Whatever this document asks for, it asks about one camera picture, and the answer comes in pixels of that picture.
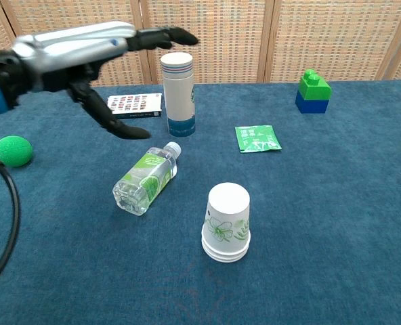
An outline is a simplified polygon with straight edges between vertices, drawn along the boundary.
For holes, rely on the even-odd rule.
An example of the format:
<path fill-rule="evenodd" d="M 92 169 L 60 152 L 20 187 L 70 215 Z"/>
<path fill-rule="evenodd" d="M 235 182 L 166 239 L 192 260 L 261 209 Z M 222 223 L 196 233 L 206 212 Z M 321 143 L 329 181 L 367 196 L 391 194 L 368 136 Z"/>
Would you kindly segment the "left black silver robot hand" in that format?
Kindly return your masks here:
<path fill-rule="evenodd" d="M 174 43 L 193 46 L 198 39 L 176 26 L 137 29 L 128 22 L 110 21 L 23 35 L 12 50 L 22 67 L 23 93 L 65 90 L 111 134 L 121 139 L 147 139 L 147 130 L 117 119 L 90 83 L 98 79 L 108 61 L 129 51 L 170 49 Z"/>

